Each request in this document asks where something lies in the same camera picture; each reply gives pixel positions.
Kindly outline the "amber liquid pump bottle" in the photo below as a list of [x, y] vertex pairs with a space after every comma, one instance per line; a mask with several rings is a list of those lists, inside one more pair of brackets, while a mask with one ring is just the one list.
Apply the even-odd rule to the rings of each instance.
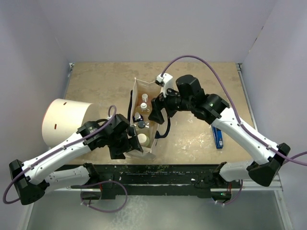
[[141, 115], [149, 115], [152, 109], [147, 103], [141, 103], [137, 107], [137, 110]]

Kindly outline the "clear bottle grey cap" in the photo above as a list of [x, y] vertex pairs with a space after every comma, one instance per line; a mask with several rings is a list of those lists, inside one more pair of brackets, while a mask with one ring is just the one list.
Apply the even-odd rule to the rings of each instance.
[[139, 121], [136, 123], [136, 131], [149, 132], [151, 126], [152, 125], [149, 121]]

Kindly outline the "orange navy pump bottle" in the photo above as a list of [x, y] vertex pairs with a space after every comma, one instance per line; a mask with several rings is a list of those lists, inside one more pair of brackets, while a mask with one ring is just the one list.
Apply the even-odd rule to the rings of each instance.
[[133, 116], [133, 122], [139, 122], [142, 120], [143, 120], [143, 116], [140, 113], [136, 112]]

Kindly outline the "pink liquid pump bottle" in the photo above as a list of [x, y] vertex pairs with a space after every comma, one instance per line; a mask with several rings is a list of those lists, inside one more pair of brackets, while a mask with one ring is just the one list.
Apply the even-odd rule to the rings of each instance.
[[150, 95], [143, 93], [139, 96], [138, 104], [149, 103], [150, 100], [151, 100]]

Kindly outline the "cream canvas tote bag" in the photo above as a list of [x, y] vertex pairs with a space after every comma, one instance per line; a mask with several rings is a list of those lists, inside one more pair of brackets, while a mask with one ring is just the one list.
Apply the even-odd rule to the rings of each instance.
[[[146, 82], [139, 79], [134, 80], [134, 85], [130, 96], [130, 104], [128, 108], [128, 118], [130, 120], [130, 124], [133, 125], [135, 128], [137, 122], [133, 122], [133, 116], [136, 112], [138, 112], [137, 107], [140, 105], [138, 104], [139, 96], [143, 93], [150, 95], [151, 99], [153, 99], [161, 93], [161, 87], [154, 82]], [[147, 104], [152, 109], [151, 100]], [[130, 158], [154, 159], [156, 156], [157, 142], [163, 135], [162, 133], [158, 132], [161, 126], [154, 121], [150, 121], [148, 118], [149, 115], [142, 115], [142, 116], [143, 116], [143, 121], [149, 121], [152, 126], [149, 132], [143, 132], [143, 131], [141, 132], [136, 131], [136, 132], [137, 135], [141, 133], [147, 135], [150, 139], [150, 146], [148, 148], [142, 147], [143, 152], [132, 150], [126, 153], [126, 155], [128, 155], [128, 157]]]

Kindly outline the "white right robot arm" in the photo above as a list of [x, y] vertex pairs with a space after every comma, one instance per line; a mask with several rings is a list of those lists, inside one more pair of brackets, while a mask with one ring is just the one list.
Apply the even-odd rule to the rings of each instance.
[[241, 119], [222, 97], [214, 93], [206, 94], [199, 80], [192, 75], [179, 77], [175, 81], [177, 90], [173, 89], [173, 82], [169, 74], [156, 77], [155, 83], [162, 89], [151, 100], [149, 119], [161, 125], [164, 122], [163, 109], [168, 118], [172, 118], [177, 111], [190, 111], [199, 120], [226, 133], [252, 157], [251, 161], [219, 164], [213, 171], [213, 182], [217, 187], [245, 179], [251, 179], [264, 187], [270, 186], [284, 158], [288, 156], [290, 147], [264, 137]]

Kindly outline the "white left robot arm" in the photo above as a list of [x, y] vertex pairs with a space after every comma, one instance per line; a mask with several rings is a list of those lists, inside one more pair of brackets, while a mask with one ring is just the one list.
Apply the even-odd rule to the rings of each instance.
[[71, 160], [97, 148], [108, 147], [110, 158], [124, 159], [125, 153], [141, 151], [134, 126], [122, 115], [85, 122], [70, 137], [47, 152], [27, 161], [9, 164], [12, 182], [22, 205], [42, 198], [46, 193], [70, 185], [97, 186], [101, 177], [91, 163], [70, 170], [59, 170]]

